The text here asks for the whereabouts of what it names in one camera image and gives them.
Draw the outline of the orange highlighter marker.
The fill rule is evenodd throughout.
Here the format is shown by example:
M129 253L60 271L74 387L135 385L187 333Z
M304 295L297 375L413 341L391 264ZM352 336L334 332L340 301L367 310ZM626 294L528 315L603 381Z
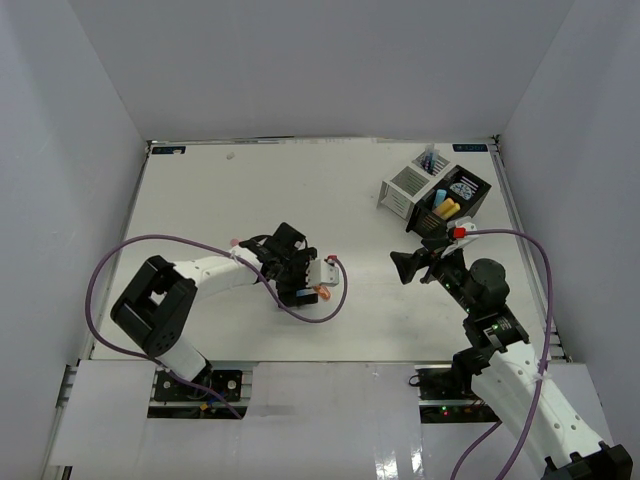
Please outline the orange highlighter marker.
M447 198L439 207L437 207L434 212L440 216L441 218L444 217L444 214L450 210L453 206L454 206L455 202L453 199L451 198Z

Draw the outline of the blue highlighter marker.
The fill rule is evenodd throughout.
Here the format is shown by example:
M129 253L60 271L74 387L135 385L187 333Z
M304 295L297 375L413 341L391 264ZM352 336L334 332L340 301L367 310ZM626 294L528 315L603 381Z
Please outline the blue highlighter marker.
M433 210L439 207L446 199L447 191L445 189L438 189L434 196Z

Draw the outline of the round blue-white tape tin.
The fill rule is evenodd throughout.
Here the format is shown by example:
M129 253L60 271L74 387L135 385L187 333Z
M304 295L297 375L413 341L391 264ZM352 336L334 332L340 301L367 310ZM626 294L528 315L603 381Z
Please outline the round blue-white tape tin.
M449 187L449 190L452 193L455 193L456 195L458 195L460 198L464 199L465 201L469 201L476 193L476 190L472 186L469 186L464 182L453 183Z

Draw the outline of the yellow highlighter marker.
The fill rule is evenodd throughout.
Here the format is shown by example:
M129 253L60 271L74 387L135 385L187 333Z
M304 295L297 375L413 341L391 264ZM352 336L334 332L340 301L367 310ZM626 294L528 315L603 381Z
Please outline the yellow highlighter marker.
M458 211L460 210L460 204L459 203L455 203L454 206L446 212L444 219L449 219L451 218L453 215L455 215Z

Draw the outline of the green gel pen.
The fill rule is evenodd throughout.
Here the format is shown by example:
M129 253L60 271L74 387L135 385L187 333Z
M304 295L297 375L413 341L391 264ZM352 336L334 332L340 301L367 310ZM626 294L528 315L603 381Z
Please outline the green gel pen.
M432 172L435 169L437 160L439 157L439 150L434 146L430 147L429 155L428 155L428 170Z

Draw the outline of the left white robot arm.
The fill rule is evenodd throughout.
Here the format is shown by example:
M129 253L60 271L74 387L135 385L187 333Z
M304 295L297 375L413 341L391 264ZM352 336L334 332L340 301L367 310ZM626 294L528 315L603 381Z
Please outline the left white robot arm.
M152 360L177 375L177 387L199 399L211 387L210 363L183 334L193 306L261 278L275 284L287 308L318 302L308 281L317 249L287 223L271 235L242 240L223 255L196 260L148 258L113 305L113 322Z

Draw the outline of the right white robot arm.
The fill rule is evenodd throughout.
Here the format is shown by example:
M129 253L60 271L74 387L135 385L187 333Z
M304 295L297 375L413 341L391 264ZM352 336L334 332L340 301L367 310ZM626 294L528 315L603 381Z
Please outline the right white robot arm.
M622 445L609 445L575 410L547 372L548 355L537 354L507 305L505 268L480 258L467 264L462 243L474 237L456 227L439 239L423 239L412 253L393 251L402 284L418 271L436 282L465 311L469 348L456 353L451 384L461 397L478 397L517 443L498 473L507 477L526 455L542 479L629 479L633 460Z

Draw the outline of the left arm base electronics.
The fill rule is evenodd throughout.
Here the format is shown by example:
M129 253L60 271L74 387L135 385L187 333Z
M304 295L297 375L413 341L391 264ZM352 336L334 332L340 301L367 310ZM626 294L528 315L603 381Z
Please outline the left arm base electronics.
M206 388L188 386L159 369L147 417L170 420L240 420L249 404L251 375L240 369L215 369L202 378Z

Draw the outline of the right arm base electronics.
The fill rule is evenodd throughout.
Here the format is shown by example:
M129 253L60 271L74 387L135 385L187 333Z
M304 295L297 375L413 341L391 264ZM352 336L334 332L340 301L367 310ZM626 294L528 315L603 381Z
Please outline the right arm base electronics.
M417 390L422 424L495 423L493 410L473 393L465 392L450 368L419 368L408 385Z

